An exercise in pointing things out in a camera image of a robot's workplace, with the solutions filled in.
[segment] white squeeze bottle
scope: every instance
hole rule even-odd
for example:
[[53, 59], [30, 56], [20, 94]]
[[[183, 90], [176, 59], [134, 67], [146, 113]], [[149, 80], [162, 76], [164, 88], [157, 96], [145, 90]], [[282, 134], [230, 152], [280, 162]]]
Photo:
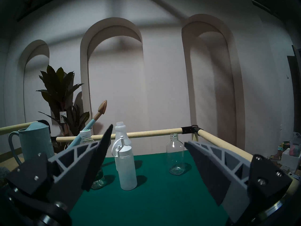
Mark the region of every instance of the white squeeze bottle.
[[115, 157], [120, 187], [123, 190], [132, 190], [137, 186], [136, 170], [132, 147], [125, 145], [125, 138], [121, 136], [112, 146], [112, 155]]
[[[124, 145], [130, 146], [132, 144], [131, 140], [128, 138], [128, 135], [126, 134], [126, 126], [123, 124], [123, 121], [117, 122], [115, 126], [116, 136], [115, 136], [115, 142], [120, 139], [121, 136], [124, 137]], [[117, 148], [117, 146], [121, 146], [121, 141], [118, 141], [114, 147], [114, 149]]]

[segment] plant tag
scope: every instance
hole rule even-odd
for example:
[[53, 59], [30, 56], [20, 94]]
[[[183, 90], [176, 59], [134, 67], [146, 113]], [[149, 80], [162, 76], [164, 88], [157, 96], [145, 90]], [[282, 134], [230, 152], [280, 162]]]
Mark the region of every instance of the plant tag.
[[62, 116], [67, 117], [67, 112], [60, 112], [60, 121], [61, 123], [65, 123], [64, 118]]

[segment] white box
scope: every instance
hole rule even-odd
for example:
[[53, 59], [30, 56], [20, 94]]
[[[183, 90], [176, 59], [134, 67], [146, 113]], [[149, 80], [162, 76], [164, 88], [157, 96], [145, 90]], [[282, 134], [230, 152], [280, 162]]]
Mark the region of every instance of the white box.
[[291, 156], [290, 149], [288, 148], [285, 150], [285, 152], [282, 153], [280, 164], [289, 167], [291, 169], [297, 170], [300, 160], [301, 160], [301, 153], [299, 157]]

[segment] green table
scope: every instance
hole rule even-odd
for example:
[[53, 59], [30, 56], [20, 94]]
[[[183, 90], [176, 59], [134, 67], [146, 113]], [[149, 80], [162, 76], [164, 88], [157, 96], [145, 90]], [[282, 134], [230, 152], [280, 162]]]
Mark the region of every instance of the green table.
[[84, 191], [70, 212], [76, 225], [225, 225], [227, 213], [209, 194], [188, 151], [186, 172], [167, 172], [165, 153], [135, 156], [137, 187], [120, 188], [114, 158], [103, 163], [108, 185]]

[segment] clear glass bottle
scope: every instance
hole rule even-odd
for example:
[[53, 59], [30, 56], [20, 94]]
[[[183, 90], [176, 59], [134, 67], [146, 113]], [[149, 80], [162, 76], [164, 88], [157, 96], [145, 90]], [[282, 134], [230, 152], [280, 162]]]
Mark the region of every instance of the clear glass bottle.
[[[94, 140], [91, 138], [91, 130], [82, 130], [79, 132], [80, 138], [82, 139], [80, 141], [80, 145], [84, 143], [92, 143]], [[102, 168], [100, 167], [100, 170], [98, 171], [94, 182], [92, 183], [91, 189], [97, 190], [105, 186], [104, 182], [104, 173], [102, 171]]]
[[185, 171], [184, 144], [178, 139], [177, 133], [170, 135], [170, 141], [166, 145], [167, 165], [173, 175], [181, 175]]

